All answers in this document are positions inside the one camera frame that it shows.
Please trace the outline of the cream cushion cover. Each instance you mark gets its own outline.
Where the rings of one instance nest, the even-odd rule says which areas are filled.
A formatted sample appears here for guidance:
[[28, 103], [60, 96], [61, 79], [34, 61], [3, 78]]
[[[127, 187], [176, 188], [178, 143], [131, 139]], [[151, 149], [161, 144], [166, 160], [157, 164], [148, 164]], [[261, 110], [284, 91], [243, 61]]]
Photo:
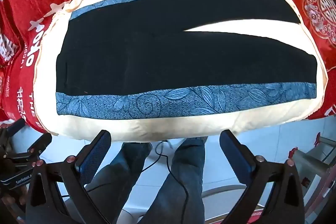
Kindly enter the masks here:
[[[277, 39], [311, 54], [317, 60], [317, 96], [273, 106], [226, 114], [205, 114], [176, 118], [146, 118], [107, 120], [59, 115], [56, 111], [56, 57], [61, 51], [70, 17], [76, 11], [104, 0], [72, 0], [57, 11], [43, 34], [41, 49], [34, 67], [34, 106], [42, 128], [52, 134], [74, 139], [92, 140], [99, 131], [107, 130], [114, 141], [155, 141], [216, 135], [230, 129], [238, 134], [267, 126], [300, 121], [317, 111], [323, 104], [328, 82], [327, 70], [315, 41], [300, 23], [280, 23], [264, 19], [233, 20], [204, 26], [206, 31], [232, 31], [236, 34], [258, 35]], [[293, 0], [285, 0], [294, 12], [298, 8]]]

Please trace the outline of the black pants blue floral trim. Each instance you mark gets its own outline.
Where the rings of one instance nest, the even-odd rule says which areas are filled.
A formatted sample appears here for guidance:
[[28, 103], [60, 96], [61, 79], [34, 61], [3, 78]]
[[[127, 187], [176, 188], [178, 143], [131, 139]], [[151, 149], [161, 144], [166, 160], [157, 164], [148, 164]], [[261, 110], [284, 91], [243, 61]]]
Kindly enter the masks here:
[[103, 0], [74, 11], [56, 59], [59, 115], [223, 114], [317, 95], [285, 0]]

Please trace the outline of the person's legs in jeans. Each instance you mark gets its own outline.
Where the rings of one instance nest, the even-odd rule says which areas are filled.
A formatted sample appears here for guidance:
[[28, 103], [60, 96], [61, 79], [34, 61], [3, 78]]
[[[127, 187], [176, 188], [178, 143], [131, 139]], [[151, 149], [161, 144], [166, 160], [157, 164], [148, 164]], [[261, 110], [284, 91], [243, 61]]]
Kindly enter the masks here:
[[204, 223], [206, 137], [185, 139], [169, 159], [165, 142], [123, 143], [87, 185], [90, 197], [116, 223], [126, 204], [144, 210], [139, 223]]

